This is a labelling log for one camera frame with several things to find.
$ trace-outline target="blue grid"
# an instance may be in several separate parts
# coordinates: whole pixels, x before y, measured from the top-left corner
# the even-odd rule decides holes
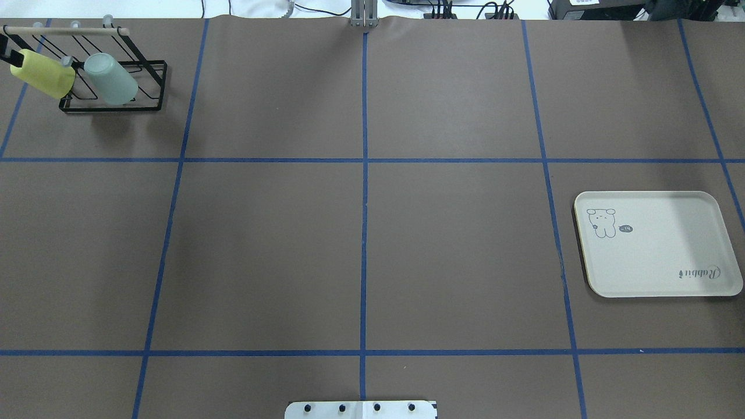
[[[533,65],[530,59],[530,43],[525,21],[521,21],[523,42],[525,49],[525,59],[527,64],[527,73],[530,81],[530,92],[533,99],[533,111],[536,120],[536,129],[538,133],[539,147],[541,151],[540,158],[370,158],[367,147],[367,43],[368,33],[362,36],[362,148],[363,157],[360,158],[251,158],[251,157],[210,157],[210,158],[193,158],[186,157],[186,147],[188,144],[188,135],[191,127],[191,117],[194,111],[194,102],[199,85],[200,69],[204,48],[206,44],[209,19],[204,21],[199,56],[197,59],[197,68],[194,74],[194,83],[191,91],[186,126],[184,127],[183,141],[179,157],[165,158],[86,158],[86,157],[5,157],[4,152],[10,140],[13,126],[19,114],[19,110],[25,96],[27,85],[24,84],[19,94],[18,100],[13,111],[13,115],[8,124],[7,131],[4,135],[3,142],[0,145],[0,163],[17,162],[17,163],[178,163],[174,190],[171,196],[171,206],[168,214],[168,223],[166,226],[165,237],[160,257],[159,270],[156,278],[155,290],[153,293],[153,303],[150,310],[148,322],[148,331],[145,339],[143,350],[0,350],[0,356],[116,356],[116,357],[141,357],[142,364],[136,389],[136,397],[133,406],[132,418],[139,415],[139,407],[142,401],[142,392],[145,386],[145,379],[150,357],[221,357],[221,356],[248,356],[248,357],[281,357],[281,356],[354,356],[360,361],[360,398],[365,400],[365,382],[366,382],[366,358],[368,356],[571,356],[574,362],[574,373],[577,382],[577,396],[580,407],[580,414],[583,419],[587,418],[586,404],[582,384],[582,374],[580,368],[579,356],[593,355],[655,355],[655,354],[727,354],[727,353],[745,353],[745,347],[632,347],[632,348],[597,348],[583,349],[577,347],[577,341],[574,334],[574,322],[571,313],[571,301],[566,280],[565,266],[562,254],[561,238],[557,223],[556,210],[554,205],[553,191],[551,188],[551,176],[549,172],[550,164],[561,163],[682,163],[682,164],[719,164],[722,167],[726,178],[727,186],[732,195],[732,200],[737,210],[741,226],[745,231],[745,217],[741,209],[738,196],[735,192],[732,179],[727,168],[728,164],[742,164],[745,159],[726,159],[720,147],[714,125],[706,106],[703,92],[700,88],[696,76],[691,53],[688,49],[688,41],[685,36],[685,29],[682,21],[678,21],[678,27],[682,46],[684,48],[688,68],[691,73],[695,90],[698,94],[703,115],[706,118],[712,141],[717,150],[717,159],[586,159],[586,158],[550,158],[546,155],[545,143],[543,139],[543,129],[540,119],[538,95],[536,92],[536,83],[533,75]],[[163,274],[165,271],[165,258],[168,252],[168,245],[173,227],[174,212],[176,209],[177,197],[180,188],[181,174],[185,163],[361,163],[363,168],[363,198],[362,198],[362,235],[361,235],[361,299],[360,299],[360,348],[359,350],[151,350],[150,346],[153,338],[153,328],[156,320],[160,290],[162,287]],[[561,265],[561,280],[564,291],[565,314],[569,332],[570,348],[554,349],[496,349],[496,350],[368,350],[367,349],[367,198],[368,198],[368,166],[369,164],[388,164],[388,163],[535,163],[543,167],[546,192],[548,198],[549,210],[551,212],[551,223],[554,229],[554,241]]]

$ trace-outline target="logo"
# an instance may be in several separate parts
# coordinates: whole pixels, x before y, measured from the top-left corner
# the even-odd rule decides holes
[[[680,270],[678,271],[678,278],[709,278],[710,280],[716,280],[722,274],[719,266],[710,265],[706,269],[693,269],[693,270]]]

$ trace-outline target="white bracket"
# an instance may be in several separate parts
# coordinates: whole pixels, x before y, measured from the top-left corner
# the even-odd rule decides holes
[[[437,419],[437,402],[295,402],[285,419]]]
[[[378,0],[352,0],[352,16],[349,23],[360,28],[378,26]]]

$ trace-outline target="cartoon animal illustration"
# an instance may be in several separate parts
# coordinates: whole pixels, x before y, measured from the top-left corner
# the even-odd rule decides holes
[[[615,237],[615,209],[588,209],[587,215],[590,217],[590,224],[595,229],[595,235],[600,237]]]

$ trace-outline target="gray tabletop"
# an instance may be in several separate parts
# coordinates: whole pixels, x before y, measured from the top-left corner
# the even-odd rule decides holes
[[[4,418],[742,417],[745,299],[597,296],[571,205],[706,191],[742,269],[745,25],[119,24],[157,113],[0,75]]]

